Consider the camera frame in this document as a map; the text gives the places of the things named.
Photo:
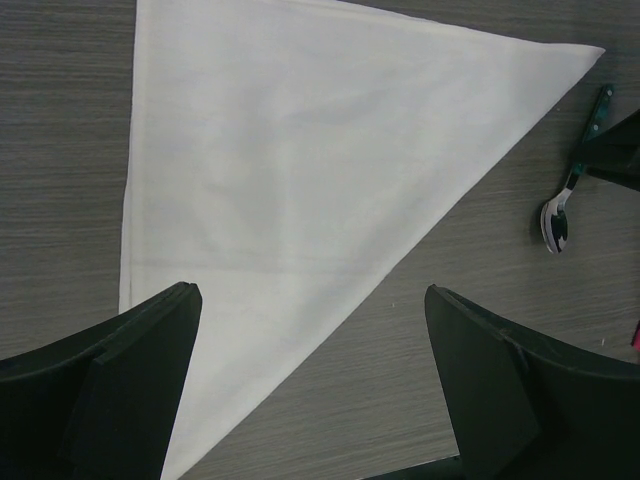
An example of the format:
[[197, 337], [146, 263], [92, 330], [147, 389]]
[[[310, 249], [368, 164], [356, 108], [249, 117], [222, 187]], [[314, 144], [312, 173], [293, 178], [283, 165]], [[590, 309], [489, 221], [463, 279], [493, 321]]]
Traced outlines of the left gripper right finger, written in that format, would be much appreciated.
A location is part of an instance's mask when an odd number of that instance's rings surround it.
[[638, 478], [638, 365], [436, 285], [425, 317], [467, 478]]

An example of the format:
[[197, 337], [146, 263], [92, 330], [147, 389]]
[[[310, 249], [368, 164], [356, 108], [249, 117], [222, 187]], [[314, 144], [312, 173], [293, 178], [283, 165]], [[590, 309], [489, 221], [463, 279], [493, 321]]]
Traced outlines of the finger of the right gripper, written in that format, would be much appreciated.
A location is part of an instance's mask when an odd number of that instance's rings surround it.
[[572, 151], [572, 162], [589, 176], [639, 190], [639, 116], [636, 110]]

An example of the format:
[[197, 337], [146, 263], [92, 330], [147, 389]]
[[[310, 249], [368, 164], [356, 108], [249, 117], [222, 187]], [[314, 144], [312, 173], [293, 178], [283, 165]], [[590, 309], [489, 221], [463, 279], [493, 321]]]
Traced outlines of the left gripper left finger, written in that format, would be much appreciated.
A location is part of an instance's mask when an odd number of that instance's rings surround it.
[[1, 362], [4, 479], [158, 479], [202, 309], [179, 282]]

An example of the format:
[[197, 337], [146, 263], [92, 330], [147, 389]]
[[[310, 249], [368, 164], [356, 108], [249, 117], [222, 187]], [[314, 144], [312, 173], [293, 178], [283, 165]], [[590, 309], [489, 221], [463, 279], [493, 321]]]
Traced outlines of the green handled metal spoon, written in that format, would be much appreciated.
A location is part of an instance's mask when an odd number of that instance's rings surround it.
[[[608, 116], [611, 99], [614, 95], [613, 84], [605, 84], [596, 99], [582, 137], [577, 143], [581, 146], [596, 137], [602, 130], [602, 125]], [[570, 169], [566, 182], [560, 192], [548, 200], [541, 208], [540, 229], [547, 250], [552, 254], [561, 253], [568, 241], [568, 219], [566, 203], [584, 174], [585, 167], [581, 163], [570, 162]]]

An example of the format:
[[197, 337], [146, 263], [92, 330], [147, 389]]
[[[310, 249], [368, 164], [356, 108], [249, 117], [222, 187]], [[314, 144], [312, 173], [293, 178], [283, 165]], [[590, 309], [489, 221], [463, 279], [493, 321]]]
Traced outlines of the white cloth napkin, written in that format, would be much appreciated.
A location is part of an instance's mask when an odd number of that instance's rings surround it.
[[196, 284], [167, 455], [245, 419], [593, 67], [339, 1], [141, 1], [119, 307]]

